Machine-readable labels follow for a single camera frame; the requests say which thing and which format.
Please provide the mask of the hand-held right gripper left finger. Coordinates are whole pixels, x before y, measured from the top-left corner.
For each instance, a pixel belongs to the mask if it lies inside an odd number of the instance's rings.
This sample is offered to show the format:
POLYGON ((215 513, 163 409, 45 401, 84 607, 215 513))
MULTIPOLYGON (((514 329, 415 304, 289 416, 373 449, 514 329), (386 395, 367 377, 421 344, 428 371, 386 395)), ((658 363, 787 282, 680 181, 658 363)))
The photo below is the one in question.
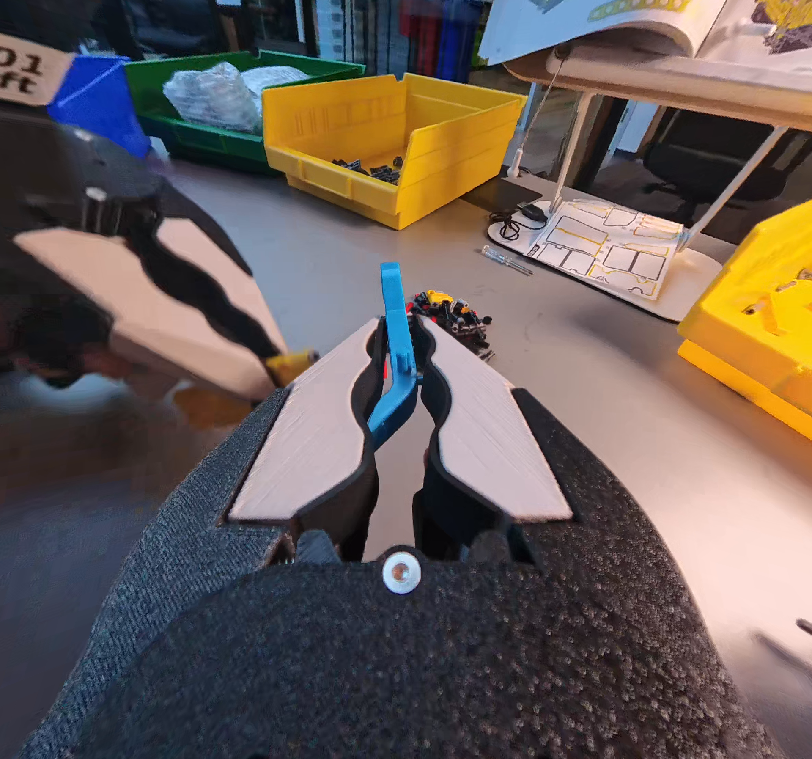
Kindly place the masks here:
POLYGON ((379 497, 370 418, 384 385, 385 320, 374 317, 287 388, 228 508, 230 523, 324 531, 363 557, 379 497))

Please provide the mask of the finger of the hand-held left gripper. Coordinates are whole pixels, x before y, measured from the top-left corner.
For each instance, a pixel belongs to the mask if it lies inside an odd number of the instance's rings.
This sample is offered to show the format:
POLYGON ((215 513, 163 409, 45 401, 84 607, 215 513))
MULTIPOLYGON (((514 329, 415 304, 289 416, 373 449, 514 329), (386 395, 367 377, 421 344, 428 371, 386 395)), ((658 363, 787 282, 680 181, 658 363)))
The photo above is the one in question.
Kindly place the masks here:
POLYGON ((111 346, 122 357, 246 401, 274 390, 254 353, 216 332, 197 307, 161 291, 123 240, 44 228, 14 243, 111 316, 111 346))
POLYGON ((290 352, 252 274, 245 272, 198 225, 188 218, 167 217, 157 230, 157 239, 173 256, 215 279, 230 303, 257 320, 281 354, 290 352))

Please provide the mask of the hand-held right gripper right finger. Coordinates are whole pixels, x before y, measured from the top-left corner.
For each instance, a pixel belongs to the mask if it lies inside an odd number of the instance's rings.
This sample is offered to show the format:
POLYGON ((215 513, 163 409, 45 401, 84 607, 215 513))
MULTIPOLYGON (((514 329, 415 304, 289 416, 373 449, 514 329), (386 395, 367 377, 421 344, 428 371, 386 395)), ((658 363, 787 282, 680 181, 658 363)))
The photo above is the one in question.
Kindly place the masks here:
POLYGON ((533 561, 522 526, 573 520, 523 412, 538 402, 425 317, 415 356, 433 421, 415 546, 433 561, 533 561))

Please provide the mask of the blue plastic bin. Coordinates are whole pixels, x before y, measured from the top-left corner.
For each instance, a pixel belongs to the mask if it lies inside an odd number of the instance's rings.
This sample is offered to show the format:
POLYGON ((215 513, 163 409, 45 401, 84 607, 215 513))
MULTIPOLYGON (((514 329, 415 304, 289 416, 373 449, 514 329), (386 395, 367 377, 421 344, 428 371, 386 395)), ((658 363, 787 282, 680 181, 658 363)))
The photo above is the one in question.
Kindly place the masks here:
POLYGON ((54 100, 50 117, 121 146, 145 159, 151 143, 138 120, 127 82, 127 57, 75 55, 54 100))

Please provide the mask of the yellow perforated brick beam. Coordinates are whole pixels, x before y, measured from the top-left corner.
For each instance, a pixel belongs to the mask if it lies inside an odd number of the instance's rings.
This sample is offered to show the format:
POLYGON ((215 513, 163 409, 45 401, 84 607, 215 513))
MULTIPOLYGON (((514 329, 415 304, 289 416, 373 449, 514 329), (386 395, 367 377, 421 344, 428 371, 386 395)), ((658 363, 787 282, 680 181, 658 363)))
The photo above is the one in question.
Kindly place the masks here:
POLYGON ((264 366, 275 388, 286 388, 320 358, 314 349, 266 358, 264 366))

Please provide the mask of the blue brick separator tool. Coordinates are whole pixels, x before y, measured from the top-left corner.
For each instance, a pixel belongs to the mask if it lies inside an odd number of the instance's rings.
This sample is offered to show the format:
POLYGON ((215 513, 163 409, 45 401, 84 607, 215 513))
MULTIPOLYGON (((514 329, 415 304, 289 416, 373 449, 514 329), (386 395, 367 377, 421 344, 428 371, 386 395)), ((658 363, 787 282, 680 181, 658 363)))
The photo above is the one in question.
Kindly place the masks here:
POLYGON ((369 419, 375 450, 380 449, 411 418, 421 384, 403 296, 401 268, 397 263, 384 263, 380 266, 380 274, 391 386, 381 396, 369 419))

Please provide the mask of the grey desk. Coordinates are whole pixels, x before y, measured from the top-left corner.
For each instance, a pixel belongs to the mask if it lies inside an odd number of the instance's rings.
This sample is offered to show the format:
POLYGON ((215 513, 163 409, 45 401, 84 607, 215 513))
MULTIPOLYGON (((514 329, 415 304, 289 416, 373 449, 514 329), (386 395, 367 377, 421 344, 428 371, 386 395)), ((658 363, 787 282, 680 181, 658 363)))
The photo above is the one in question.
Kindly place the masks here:
MULTIPOLYGON (((734 682, 788 757, 810 757, 810 441, 677 355, 668 324, 544 267, 482 258, 484 195, 400 232, 281 179, 169 163, 227 232, 292 348, 325 353, 405 292, 491 315, 494 366, 610 468, 680 565, 734 682)), ((2 757, 84 651, 123 559, 168 491, 230 429, 87 377, 2 378, 2 757)))

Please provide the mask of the person's left hand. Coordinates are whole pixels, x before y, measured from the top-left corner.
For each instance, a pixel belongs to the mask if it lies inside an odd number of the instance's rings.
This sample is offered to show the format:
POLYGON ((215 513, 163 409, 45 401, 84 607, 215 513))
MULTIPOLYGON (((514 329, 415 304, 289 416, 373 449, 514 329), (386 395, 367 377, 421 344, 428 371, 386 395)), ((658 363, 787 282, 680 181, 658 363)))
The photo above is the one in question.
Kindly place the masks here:
POLYGON ((135 366, 110 346, 112 328, 85 297, 2 293, 2 374, 25 371, 54 388, 86 375, 125 380, 135 366))

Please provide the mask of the green plastic bin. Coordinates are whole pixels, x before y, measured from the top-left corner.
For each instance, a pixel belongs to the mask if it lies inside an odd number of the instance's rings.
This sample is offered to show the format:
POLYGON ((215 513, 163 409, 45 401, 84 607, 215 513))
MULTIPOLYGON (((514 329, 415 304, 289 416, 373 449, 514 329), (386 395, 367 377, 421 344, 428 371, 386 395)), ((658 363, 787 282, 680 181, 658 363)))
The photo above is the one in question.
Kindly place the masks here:
POLYGON ((268 165, 261 135, 184 121, 163 94, 163 85, 175 72, 207 71, 220 62, 228 62, 240 72, 265 67, 292 67, 307 76, 302 84, 359 78, 366 71, 362 63, 266 50, 260 50, 255 55, 242 51, 125 64, 127 83, 139 123, 147 136, 162 141, 170 157, 272 177, 282 174, 268 165))

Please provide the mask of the pile of small connector pins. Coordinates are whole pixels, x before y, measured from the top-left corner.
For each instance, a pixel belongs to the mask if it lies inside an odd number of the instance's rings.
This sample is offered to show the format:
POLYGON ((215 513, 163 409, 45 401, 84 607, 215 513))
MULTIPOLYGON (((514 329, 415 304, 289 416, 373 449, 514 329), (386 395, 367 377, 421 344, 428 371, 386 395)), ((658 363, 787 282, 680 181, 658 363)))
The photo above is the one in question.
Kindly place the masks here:
POLYGON ((487 339, 493 319, 479 315, 467 301, 428 289, 414 294, 411 301, 406 302, 405 309, 411 323, 416 316, 428 318, 482 361, 488 363, 494 357, 487 339))

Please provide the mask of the crumpled clear plastic bag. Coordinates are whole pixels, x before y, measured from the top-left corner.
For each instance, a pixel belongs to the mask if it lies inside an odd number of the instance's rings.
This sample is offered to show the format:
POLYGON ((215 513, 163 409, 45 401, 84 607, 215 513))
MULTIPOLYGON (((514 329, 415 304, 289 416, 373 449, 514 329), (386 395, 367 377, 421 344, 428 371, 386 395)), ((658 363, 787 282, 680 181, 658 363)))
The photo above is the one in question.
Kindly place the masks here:
POLYGON ((250 135, 261 132, 261 111, 238 69, 220 62, 203 71, 176 71, 162 92, 188 123, 250 135))

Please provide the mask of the heap of black brick parts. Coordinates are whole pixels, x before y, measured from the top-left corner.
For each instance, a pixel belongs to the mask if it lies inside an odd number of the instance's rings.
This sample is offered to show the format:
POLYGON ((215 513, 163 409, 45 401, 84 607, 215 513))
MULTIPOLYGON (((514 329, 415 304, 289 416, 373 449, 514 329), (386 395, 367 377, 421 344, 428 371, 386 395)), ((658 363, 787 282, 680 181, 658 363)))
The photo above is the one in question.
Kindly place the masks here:
POLYGON ((403 170, 404 157, 396 155, 391 164, 388 165, 364 165, 362 159, 346 160, 343 158, 333 158, 331 164, 348 171, 369 176, 379 182, 398 186, 401 182, 401 172, 403 170))

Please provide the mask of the flat bubble wrap bag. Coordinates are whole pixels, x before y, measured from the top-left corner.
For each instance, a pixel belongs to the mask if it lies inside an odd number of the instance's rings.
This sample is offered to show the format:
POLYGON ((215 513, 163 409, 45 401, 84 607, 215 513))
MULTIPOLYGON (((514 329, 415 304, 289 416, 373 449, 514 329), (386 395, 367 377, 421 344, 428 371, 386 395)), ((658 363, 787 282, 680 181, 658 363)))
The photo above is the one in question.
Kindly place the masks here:
POLYGON ((261 100, 264 90, 285 85, 307 83, 309 74, 287 65, 267 65, 240 73, 243 83, 254 99, 261 100))

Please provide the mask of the yellow plastic parts bin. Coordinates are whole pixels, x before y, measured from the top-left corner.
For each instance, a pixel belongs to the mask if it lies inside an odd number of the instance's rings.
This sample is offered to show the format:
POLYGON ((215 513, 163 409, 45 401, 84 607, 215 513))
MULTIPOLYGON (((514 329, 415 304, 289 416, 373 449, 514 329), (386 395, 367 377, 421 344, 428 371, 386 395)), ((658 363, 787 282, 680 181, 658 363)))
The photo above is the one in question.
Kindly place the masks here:
POLYGON ((288 185, 401 230, 502 168, 522 94, 404 74, 273 87, 262 93, 263 144, 288 185), (400 185, 332 165, 388 165, 400 185))
POLYGON ((757 224, 677 330, 681 358, 811 439, 811 202, 757 224))

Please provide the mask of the clear-handled small screwdriver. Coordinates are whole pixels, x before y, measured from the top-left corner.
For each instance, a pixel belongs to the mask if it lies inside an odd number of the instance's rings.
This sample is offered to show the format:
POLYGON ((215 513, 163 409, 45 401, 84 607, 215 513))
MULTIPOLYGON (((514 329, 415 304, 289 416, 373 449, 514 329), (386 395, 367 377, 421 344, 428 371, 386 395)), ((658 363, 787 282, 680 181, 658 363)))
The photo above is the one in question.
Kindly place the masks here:
POLYGON ((517 263, 513 258, 504 255, 500 250, 490 246, 484 245, 481 249, 481 254, 485 258, 495 262, 504 267, 508 267, 513 271, 519 272, 524 276, 531 277, 533 276, 533 270, 517 263))

